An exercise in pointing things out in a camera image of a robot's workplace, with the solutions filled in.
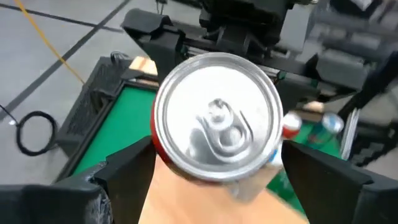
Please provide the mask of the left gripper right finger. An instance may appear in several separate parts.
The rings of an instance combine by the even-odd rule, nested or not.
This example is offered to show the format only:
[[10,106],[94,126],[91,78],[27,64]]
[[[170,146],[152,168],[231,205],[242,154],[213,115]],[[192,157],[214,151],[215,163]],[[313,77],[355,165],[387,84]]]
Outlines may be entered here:
[[362,188],[372,178],[349,162],[303,144],[284,141],[282,162],[310,223],[349,224]]

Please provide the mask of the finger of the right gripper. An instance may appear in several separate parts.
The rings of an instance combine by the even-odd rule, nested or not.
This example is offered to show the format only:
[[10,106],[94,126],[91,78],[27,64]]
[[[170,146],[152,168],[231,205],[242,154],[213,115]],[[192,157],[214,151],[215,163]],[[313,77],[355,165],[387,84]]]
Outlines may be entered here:
[[277,91],[284,110],[292,110],[298,103],[316,100],[320,95],[316,87],[288,79],[285,73],[277,74]]
[[159,82],[182,61],[185,33],[181,30],[161,30],[141,37],[141,47],[155,62]]

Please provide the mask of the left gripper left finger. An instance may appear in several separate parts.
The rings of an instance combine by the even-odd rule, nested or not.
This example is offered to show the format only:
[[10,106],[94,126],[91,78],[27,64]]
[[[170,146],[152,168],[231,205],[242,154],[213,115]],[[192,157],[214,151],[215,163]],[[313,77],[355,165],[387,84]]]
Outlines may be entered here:
[[156,153],[150,136],[106,157],[94,175],[109,198],[113,223],[138,223],[154,175]]

